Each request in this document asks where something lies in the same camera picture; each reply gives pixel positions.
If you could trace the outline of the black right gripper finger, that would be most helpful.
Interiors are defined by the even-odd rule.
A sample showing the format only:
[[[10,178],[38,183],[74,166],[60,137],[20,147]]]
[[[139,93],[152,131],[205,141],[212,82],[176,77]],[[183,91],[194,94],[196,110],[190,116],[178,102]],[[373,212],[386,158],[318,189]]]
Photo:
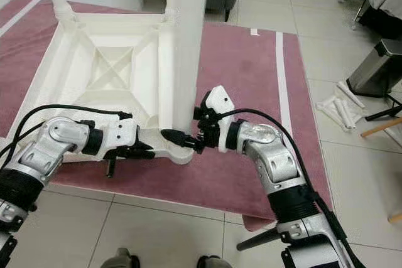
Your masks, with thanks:
[[[183,131],[175,129],[162,129],[160,134],[164,139],[178,145],[179,147],[188,147],[194,151],[199,151],[202,149],[201,140],[193,137],[192,135],[188,135]]]

